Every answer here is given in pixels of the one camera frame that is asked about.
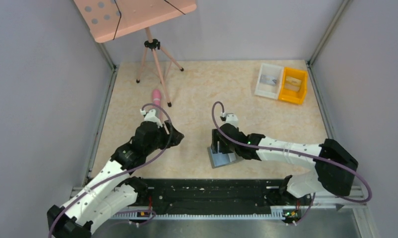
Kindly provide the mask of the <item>grey-green leather card holder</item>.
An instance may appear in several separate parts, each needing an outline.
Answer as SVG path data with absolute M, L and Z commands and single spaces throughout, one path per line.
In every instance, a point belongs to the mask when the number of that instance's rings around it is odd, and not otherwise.
M 243 160 L 243 158 L 241 158 L 235 153 L 228 153 L 228 154 L 223 154 L 221 152 L 213 153 L 210 147 L 208 147 L 208 154 L 210 158 L 210 164 L 213 169 L 228 166 Z

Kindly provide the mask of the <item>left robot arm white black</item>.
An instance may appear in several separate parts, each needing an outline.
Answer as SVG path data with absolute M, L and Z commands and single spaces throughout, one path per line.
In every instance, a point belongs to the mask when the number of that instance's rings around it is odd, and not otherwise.
M 145 203 L 148 185 L 132 173 L 148 165 L 146 158 L 151 153 L 163 153 L 179 145 L 184 137 L 170 120 L 161 125 L 142 122 L 134 136 L 115 150 L 99 174 L 76 196 L 48 210 L 48 237 L 89 238 L 124 207 Z

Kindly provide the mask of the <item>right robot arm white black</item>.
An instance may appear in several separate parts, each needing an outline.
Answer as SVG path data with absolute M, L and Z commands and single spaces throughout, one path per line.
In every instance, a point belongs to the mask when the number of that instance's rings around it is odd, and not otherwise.
M 279 197 L 285 204 L 324 190 L 342 197 L 350 194 L 355 178 L 352 171 L 357 170 L 358 162 L 336 140 L 326 139 L 322 144 L 290 143 L 263 134 L 245 135 L 229 123 L 211 133 L 212 154 L 234 154 L 240 159 L 277 161 L 308 169 L 305 174 L 284 179 Z

